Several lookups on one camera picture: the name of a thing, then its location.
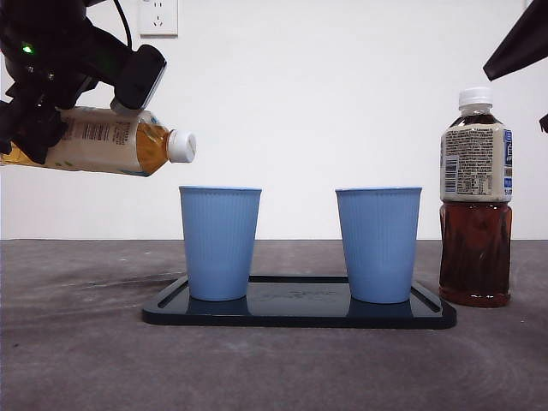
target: electrical outlet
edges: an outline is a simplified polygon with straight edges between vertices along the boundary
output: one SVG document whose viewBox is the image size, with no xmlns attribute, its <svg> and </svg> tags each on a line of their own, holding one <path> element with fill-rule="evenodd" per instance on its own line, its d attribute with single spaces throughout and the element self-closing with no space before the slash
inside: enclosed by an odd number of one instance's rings
<svg viewBox="0 0 548 411">
<path fill-rule="evenodd" d="M 178 0 L 140 0 L 141 36 L 176 36 Z"/>
</svg>

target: tilted plastic bottle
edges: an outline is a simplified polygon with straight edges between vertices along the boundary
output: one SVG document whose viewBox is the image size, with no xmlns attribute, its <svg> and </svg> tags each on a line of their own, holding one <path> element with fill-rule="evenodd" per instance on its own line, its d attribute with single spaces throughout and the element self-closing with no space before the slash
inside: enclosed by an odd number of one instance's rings
<svg viewBox="0 0 548 411">
<path fill-rule="evenodd" d="M 1 155 L 1 163 L 149 176 L 168 160 L 194 160 L 194 136 L 169 131 L 149 111 L 120 116 L 112 110 L 78 107 L 62 111 L 61 118 L 68 129 L 48 150 L 45 164 L 34 163 L 13 143 L 12 152 Z"/>
<path fill-rule="evenodd" d="M 491 114 L 491 89 L 459 97 L 442 136 L 440 295 L 473 307 L 509 302 L 512 132 Z"/>
</svg>

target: bottle label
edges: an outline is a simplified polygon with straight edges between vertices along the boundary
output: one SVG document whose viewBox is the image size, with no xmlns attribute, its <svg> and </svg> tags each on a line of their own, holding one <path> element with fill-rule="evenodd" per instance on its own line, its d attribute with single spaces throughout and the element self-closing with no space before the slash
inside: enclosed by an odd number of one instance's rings
<svg viewBox="0 0 548 411">
<path fill-rule="evenodd" d="M 512 195 L 512 132 L 504 130 L 504 193 Z"/>
<path fill-rule="evenodd" d="M 138 116 L 119 116 L 111 110 L 79 107 L 63 111 L 61 117 L 68 124 L 68 130 L 48 150 L 46 167 L 131 175 L 142 173 L 136 147 Z"/>
<path fill-rule="evenodd" d="M 441 198 L 510 201 L 512 133 L 500 124 L 449 128 L 442 137 Z"/>
</svg>

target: white wall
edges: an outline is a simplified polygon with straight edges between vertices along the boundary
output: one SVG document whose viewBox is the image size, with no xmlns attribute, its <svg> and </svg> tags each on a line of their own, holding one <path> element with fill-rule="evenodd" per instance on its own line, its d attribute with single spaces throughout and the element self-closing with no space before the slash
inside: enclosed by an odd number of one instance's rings
<svg viewBox="0 0 548 411">
<path fill-rule="evenodd" d="M 137 0 L 122 1 L 134 41 Z M 2 167 L 4 238 L 182 238 L 182 184 L 264 189 L 258 238 L 340 238 L 334 188 L 424 187 L 420 233 L 439 238 L 439 137 L 522 0 L 181 0 L 178 39 L 150 104 L 199 139 L 193 164 L 143 179 Z M 123 39 L 112 2 L 92 21 Z M 548 238 L 548 63 L 495 81 L 514 130 L 514 238 Z M 106 106 L 111 88 L 80 103 Z"/>
</svg>

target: green led light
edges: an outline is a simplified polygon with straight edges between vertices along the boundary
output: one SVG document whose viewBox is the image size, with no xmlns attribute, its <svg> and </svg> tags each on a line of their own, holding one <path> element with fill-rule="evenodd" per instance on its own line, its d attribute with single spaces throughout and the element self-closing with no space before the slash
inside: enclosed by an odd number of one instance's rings
<svg viewBox="0 0 548 411">
<path fill-rule="evenodd" d="M 30 55 L 33 55 L 34 54 L 34 47 L 33 45 L 29 44 L 29 43 L 24 43 L 22 44 L 22 50 L 27 53 L 27 54 L 30 54 Z"/>
</svg>

